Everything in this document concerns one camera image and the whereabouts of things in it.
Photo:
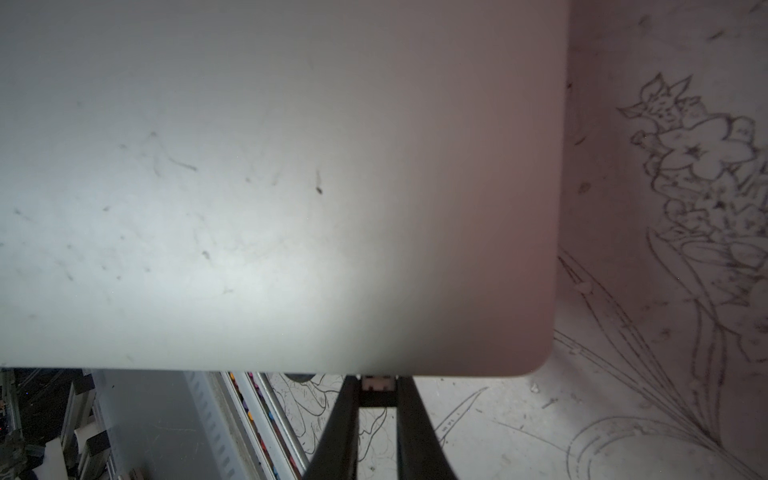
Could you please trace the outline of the silver laptop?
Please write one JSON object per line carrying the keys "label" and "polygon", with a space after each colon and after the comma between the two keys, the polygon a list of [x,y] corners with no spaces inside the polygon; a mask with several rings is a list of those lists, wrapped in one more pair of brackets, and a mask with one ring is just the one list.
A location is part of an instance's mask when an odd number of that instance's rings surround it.
{"label": "silver laptop", "polygon": [[5,367],[520,376],[566,1],[5,1]]}

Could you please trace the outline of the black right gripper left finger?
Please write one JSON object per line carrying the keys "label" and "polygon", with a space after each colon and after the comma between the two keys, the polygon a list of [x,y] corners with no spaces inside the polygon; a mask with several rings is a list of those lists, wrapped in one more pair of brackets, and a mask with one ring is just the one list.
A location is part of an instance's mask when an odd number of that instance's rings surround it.
{"label": "black right gripper left finger", "polygon": [[347,376],[302,476],[304,480],[357,478],[360,393],[359,378]]}

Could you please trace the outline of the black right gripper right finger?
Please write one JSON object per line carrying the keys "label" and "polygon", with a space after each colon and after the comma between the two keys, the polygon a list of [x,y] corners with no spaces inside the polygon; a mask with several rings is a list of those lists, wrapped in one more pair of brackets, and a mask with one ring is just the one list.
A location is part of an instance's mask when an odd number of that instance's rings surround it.
{"label": "black right gripper right finger", "polygon": [[412,377],[397,378],[397,470],[400,480],[456,480]]}

